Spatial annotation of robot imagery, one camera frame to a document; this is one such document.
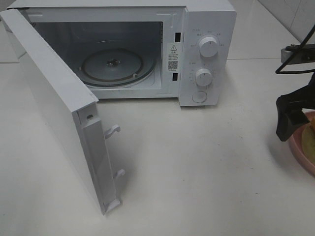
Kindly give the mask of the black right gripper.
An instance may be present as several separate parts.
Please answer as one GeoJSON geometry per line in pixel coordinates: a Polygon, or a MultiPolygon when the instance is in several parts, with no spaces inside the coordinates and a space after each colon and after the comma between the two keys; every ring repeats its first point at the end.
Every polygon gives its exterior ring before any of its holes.
{"type": "Polygon", "coordinates": [[[289,94],[281,95],[276,101],[278,123],[276,135],[285,142],[301,126],[309,123],[302,109],[315,109],[315,74],[309,83],[289,94]]]}

